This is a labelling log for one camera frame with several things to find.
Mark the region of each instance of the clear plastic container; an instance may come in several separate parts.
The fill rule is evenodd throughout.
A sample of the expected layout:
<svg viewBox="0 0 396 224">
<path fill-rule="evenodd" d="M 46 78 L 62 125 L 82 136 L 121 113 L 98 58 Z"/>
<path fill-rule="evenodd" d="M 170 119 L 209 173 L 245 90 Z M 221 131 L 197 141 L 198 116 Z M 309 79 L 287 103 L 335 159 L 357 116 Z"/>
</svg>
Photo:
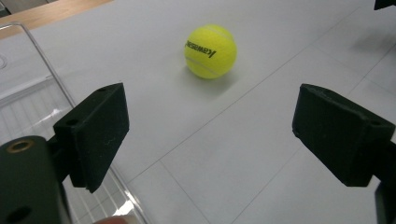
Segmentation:
<svg viewBox="0 0 396 224">
<path fill-rule="evenodd" d="M 29 31 L 18 22 L 0 25 L 0 145 L 25 135 L 49 140 L 52 125 L 74 106 Z M 139 223 L 149 223 L 114 167 L 94 194 L 74 188 L 68 178 L 64 187 L 73 223 L 116 215 L 135 215 Z"/>
</svg>

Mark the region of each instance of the white tabletop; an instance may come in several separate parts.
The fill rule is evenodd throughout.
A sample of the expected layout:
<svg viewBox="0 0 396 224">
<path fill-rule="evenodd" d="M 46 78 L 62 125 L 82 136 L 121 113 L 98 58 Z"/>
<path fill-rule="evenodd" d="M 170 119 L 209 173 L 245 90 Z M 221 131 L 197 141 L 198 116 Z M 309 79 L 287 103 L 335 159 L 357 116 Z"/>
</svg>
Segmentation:
<svg viewBox="0 0 396 224">
<path fill-rule="evenodd" d="M 32 32 L 76 102 L 124 83 L 114 164 L 153 223 L 375 223 L 378 181 L 345 187 L 291 132 L 302 83 L 396 123 L 396 7 L 374 2 L 115 0 Z M 207 23 L 238 47 L 215 80 L 183 56 Z"/>
</svg>

